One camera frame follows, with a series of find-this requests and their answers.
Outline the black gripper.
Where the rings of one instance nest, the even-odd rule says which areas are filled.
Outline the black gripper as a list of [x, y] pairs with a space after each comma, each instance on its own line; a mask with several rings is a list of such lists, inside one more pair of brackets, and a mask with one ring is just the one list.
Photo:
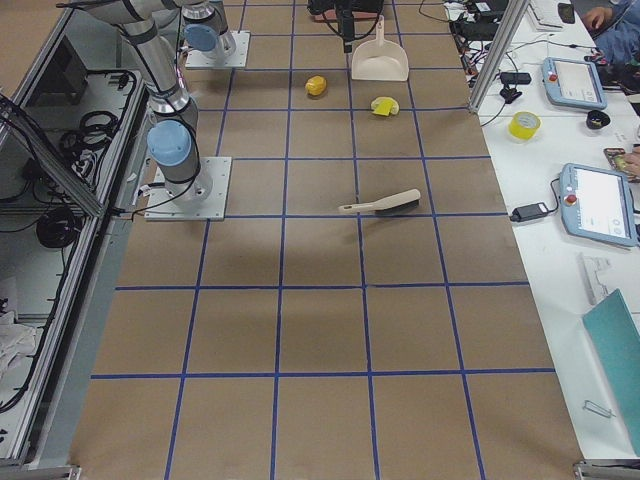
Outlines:
[[[376, 27], [383, 10], [382, 0], [309, 0], [307, 10], [312, 15], [320, 15], [329, 29], [342, 40], [362, 40]], [[372, 26], [364, 34], [355, 31], [355, 14], [374, 15]]]

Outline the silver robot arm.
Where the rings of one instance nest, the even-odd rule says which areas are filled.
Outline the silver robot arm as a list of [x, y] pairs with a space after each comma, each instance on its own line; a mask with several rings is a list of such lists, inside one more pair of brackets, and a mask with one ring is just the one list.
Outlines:
[[187, 20], [208, 21], [208, 1], [69, 1], [59, 8], [84, 11], [115, 27], [133, 51], [149, 92], [155, 125], [147, 149], [164, 177], [167, 202], [186, 210], [199, 207], [213, 180], [202, 170], [196, 141], [198, 109], [181, 82], [175, 50], [161, 37], [153, 14], [181, 11]]
[[[383, 10], [383, 1], [308, 1], [307, 11], [320, 16], [334, 35], [339, 37], [346, 54], [352, 52], [356, 40], [366, 38], [375, 28]], [[205, 56], [221, 61], [236, 50], [229, 31], [222, 1], [206, 1], [202, 5], [183, 7], [184, 38], [189, 47]], [[356, 34], [356, 15], [372, 14], [373, 26], [364, 34]]]

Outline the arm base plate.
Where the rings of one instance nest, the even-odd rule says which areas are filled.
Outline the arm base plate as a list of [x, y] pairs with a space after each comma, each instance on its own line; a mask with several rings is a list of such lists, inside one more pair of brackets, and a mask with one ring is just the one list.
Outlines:
[[152, 189], [149, 208], [143, 211], [149, 221], [223, 221], [225, 219], [231, 157], [201, 157], [201, 171], [195, 183], [182, 196], [177, 185]]
[[215, 30], [188, 27], [185, 66], [189, 70], [244, 68], [250, 42], [249, 31], [227, 31], [222, 36]]

